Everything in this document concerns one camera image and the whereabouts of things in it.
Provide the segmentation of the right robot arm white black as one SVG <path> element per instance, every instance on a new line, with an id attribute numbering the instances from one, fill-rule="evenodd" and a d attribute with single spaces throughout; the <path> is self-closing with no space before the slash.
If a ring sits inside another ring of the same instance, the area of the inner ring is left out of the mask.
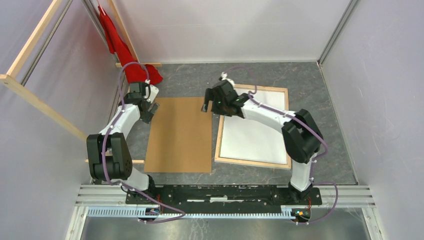
<path id="1" fill-rule="evenodd" d="M 309 198 L 313 187 L 312 163 L 320 148 L 328 151 L 328 145 L 309 111 L 279 110 L 255 98 L 258 89 L 238 94 L 235 84 L 229 78 L 221 77 L 213 87 L 207 88 L 201 107 L 202 112 L 252 120 L 278 133 L 284 140 L 285 151 L 292 160 L 292 174 L 288 184 L 289 199 L 302 204 Z"/>

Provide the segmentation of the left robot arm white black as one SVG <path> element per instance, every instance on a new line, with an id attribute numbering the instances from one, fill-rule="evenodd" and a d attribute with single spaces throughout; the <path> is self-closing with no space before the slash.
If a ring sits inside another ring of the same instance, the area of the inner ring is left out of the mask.
<path id="1" fill-rule="evenodd" d="M 153 203 L 157 190 L 153 178 L 133 166 L 127 137 L 134 124 L 149 124 L 159 108 L 155 102 L 159 89 L 146 82 L 133 82 L 130 91 L 120 97 L 117 112 L 99 133 L 86 139 L 90 176 L 94 180 L 120 185 L 145 204 Z"/>

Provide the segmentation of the brown frame backing board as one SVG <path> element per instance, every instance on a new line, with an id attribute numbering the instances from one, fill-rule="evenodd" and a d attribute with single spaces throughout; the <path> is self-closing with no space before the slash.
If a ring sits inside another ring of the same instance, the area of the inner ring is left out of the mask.
<path id="1" fill-rule="evenodd" d="M 210 173 L 212 114 L 201 110 L 203 97 L 159 97 L 156 102 L 144 171 Z"/>

